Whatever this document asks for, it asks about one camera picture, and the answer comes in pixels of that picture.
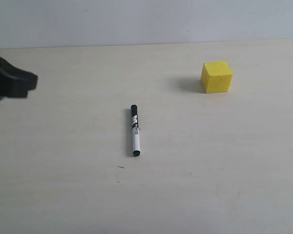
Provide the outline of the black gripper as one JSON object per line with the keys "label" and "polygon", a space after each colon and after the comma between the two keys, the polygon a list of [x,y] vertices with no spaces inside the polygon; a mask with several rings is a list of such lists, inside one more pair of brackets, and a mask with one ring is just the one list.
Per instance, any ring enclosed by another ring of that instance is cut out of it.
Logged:
{"label": "black gripper", "polygon": [[38,76],[10,64],[0,57],[0,100],[3,98],[27,98],[35,90]]}

